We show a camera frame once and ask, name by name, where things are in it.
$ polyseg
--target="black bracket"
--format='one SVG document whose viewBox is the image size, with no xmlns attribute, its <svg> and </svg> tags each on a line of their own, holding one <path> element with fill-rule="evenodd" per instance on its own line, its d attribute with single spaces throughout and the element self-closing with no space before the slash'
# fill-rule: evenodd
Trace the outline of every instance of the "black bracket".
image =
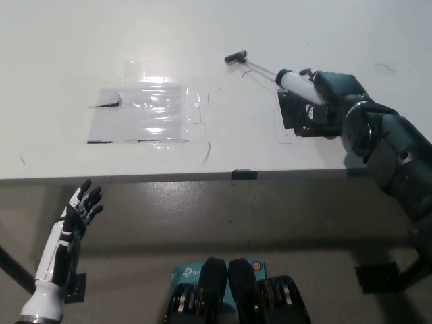
<svg viewBox="0 0 432 324">
<path fill-rule="evenodd" d="M 65 297 L 65 304 L 74 304 L 76 302 L 84 302 L 86 294 L 86 279 L 87 273 L 79 273 L 74 276 L 74 281 L 71 288 L 68 290 Z"/>
<path fill-rule="evenodd" d="M 405 290 L 432 274 L 432 269 L 418 258 L 400 272 L 396 262 L 356 267 L 357 279 L 364 294 L 382 294 Z"/>
<path fill-rule="evenodd" d="M 279 92 L 283 126 L 301 137 L 334 137 L 342 133 L 342 123 L 324 105 L 316 105 L 290 91 Z"/>
</svg>

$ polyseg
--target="robot finger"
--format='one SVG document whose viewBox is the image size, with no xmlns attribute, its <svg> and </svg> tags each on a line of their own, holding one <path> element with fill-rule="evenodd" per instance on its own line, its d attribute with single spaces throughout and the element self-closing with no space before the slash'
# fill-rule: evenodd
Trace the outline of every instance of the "robot finger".
<svg viewBox="0 0 432 324">
<path fill-rule="evenodd" d="M 99 214 L 102 210 L 103 210 L 103 205 L 98 205 L 95 208 L 91 209 L 84 221 L 85 224 L 90 225 L 91 221 L 95 218 L 96 214 Z"/>
<path fill-rule="evenodd" d="M 86 195 L 86 198 L 84 199 L 83 205 L 87 211 L 90 211 L 92 209 L 92 207 L 95 206 L 100 201 L 100 198 L 99 198 L 99 200 L 97 202 L 94 202 L 96 198 L 102 197 L 101 196 L 101 190 L 102 190 L 101 187 L 96 187 L 95 189 L 93 189 L 90 192 L 90 194 Z"/>
</svg>

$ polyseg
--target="robotic hand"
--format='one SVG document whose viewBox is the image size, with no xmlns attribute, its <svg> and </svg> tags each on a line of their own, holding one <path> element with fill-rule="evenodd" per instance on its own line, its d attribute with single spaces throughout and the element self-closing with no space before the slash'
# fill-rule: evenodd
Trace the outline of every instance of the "robotic hand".
<svg viewBox="0 0 432 324">
<path fill-rule="evenodd" d="M 60 323 L 65 295 L 76 285 L 80 241 L 86 228 L 103 209 L 101 187 L 88 194 L 87 180 L 69 200 L 54 224 L 35 277 L 36 291 L 21 311 L 21 324 Z"/>
</svg>

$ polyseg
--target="concrete floor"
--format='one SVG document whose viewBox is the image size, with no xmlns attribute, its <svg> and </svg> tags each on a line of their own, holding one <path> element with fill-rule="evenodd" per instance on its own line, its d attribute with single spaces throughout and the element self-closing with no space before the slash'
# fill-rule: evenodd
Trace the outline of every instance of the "concrete floor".
<svg viewBox="0 0 432 324">
<path fill-rule="evenodd" d="M 0 188 L 0 244 L 35 272 L 71 188 Z M 169 275 L 208 256 L 262 257 L 291 275 L 313 323 L 431 323 L 432 279 L 399 294 L 364 295 L 354 267 L 415 259 L 409 221 L 368 178 L 176 182 L 103 186 L 105 210 L 88 228 L 79 270 L 84 304 L 66 324 L 160 323 Z M 0 323 L 28 298 L 0 271 Z"/>
</svg>

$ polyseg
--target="plastic sheet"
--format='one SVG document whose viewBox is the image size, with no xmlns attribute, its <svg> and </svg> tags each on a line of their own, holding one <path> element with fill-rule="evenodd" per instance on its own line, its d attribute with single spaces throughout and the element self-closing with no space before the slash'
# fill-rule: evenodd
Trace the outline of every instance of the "plastic sheet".
<svg viewBox="0 0 432 324">
<path fill-rule="evenodd" d="M 199 80 L 145 76 L 135 63 L 128 68 L 118 86 L 101 89 L 89 142 L 205 140 Z"/>
</svg>

